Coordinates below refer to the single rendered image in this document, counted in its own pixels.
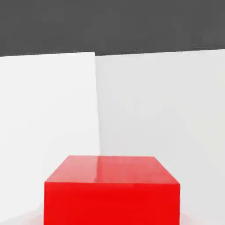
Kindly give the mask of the small red cube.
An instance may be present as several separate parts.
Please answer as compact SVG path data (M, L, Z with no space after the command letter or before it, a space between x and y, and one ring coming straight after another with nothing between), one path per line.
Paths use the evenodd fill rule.
M180 225L180 183L150 156L68 156L44 183L44 225Z

